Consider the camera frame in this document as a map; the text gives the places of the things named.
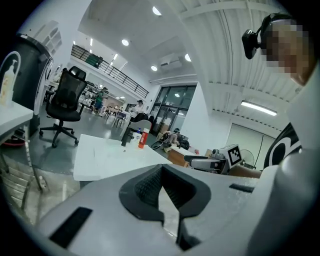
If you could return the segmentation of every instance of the railing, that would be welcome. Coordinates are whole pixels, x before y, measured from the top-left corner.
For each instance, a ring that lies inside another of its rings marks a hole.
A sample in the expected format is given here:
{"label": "railing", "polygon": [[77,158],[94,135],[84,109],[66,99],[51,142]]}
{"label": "railing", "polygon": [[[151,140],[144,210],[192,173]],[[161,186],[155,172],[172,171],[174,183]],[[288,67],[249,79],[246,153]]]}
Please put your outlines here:
{"label": "railing", "polygon": [[98,57],[78,45],[72,46],[71,55],[113,77],[140,96],[144,98],[147,97],[149,92],[145,88],[133,81],[129,76],[125,75],[114,66],[111,66],[108,62],[103,60],[102,57]]}

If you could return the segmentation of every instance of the person in green shirt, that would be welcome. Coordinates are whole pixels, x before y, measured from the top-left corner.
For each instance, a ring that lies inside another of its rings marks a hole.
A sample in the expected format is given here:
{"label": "person in green shirt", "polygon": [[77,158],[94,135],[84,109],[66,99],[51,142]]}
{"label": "person in green shirt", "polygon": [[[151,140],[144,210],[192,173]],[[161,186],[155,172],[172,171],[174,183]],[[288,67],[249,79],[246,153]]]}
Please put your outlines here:
{"label": "person in green shirt", "polygon": [[95,94],[95,104],[94,107],[92,108],[92,113],[95,115],[96,114],[96,110],[100,111],[100,109],[103,106],[103,99],[108,99],[109,96],[109,92],[108,89],[106,87],[103,87],[103,89],[101,91],[98,91]]}

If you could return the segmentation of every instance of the red bottle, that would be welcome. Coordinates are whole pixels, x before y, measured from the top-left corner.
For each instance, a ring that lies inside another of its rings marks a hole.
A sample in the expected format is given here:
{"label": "red bottle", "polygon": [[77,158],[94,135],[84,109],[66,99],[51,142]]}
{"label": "red bottle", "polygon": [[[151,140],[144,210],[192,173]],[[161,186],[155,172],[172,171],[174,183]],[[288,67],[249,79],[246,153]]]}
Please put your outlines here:
{"label": "red bottle", "polygon": [[149,134],[149,129],[144,128],[144,129],[143,129],[142,136],[141,136],[141,139],[140,139],[140,141],[139,141],[139,145],[138,145],[138,147],[139,147],[140,149],[143,149],[143,148],[144,148],[144,146],[145,146],[145,144],[146,144],[146,142],[147,142],[148,134]]}

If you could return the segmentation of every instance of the white ceiling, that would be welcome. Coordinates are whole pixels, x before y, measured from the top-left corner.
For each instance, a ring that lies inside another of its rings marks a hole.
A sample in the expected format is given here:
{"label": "white ceiling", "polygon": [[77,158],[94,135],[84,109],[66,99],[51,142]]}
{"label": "white ceiling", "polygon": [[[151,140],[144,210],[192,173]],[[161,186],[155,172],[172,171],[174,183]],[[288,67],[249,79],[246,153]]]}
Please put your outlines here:
{"label": "white ceiling", "polygon": [[[195,74],[192,63],[185,60],[187,52],[177,33],[152,7],[148,0],[93,0],[79,30],[134,63],[150,80]],[[122,45],[122,39],[127,39],[129,46]],[[172,53],[182,67],[162,69],[160,58]]]}
{"label": "white ceiling", "polygon": [[[152,12],[153,6],[162,16]],[[260,52],[246,59],[241,40],[247,29],[257,31],[265,16],[280,11],[284,9],[274,0],[93,0],[79,30],[119,53],[150,80],[196,74],[209,109],[281,131],[289,122],[284,112],[299,86],[266,67]],[[130,45],[123,46],[122,39]],[[171,53],[179,56],[182,67],[161,70],[159,58]],[[184,59],[186,53],[191,63]],[[278,115],[240,106],[242,100]]]}
{"label": "white ceiling", "polygon": [[119,55],[119,53],[114,60],[115,54],[117,54],[117,52],[94,38],[92,39],[92,45],[90,45],[90,39],[90,36],[77,31],[74,41],[77,46],[80,46],[87,51],[91,50],[93,54],[102,57],[109,64],[113,62],[112,66],[114,66],[118,70],[121,70],[121,68],[127,63],[127,60]]}
{"label": "white ceiling", "polygon": [[[273,0],[150,0],[180,31],[197,73],[208,108],[281,131],[284,114],[298,85],[274,72],[257,52],[245,56],[242,35],[257,31],[264,17],[285,11]],[[250,101],[278,112],[267,115],[240,106]]]}

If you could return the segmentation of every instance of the vr headset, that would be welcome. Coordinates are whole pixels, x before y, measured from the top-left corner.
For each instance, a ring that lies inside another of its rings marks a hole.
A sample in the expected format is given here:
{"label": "vr headset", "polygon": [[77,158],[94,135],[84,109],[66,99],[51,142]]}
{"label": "vr headset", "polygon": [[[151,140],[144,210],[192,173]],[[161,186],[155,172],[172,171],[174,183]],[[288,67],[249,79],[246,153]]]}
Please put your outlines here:
{"label": "vr headset", "polygon": [[[246,58],[251,60],[255,56],[257,49],[261,48],[262,44],[265,45],[264,33],[272,23],[289,19],[292,19],[292,17],[287,14],[273,13],[263,19],[262,25],[259,27],[257,32],[247,29],[242,36],[242,43]],[[258,42],[258,33],[260,31],[261,42]]]}

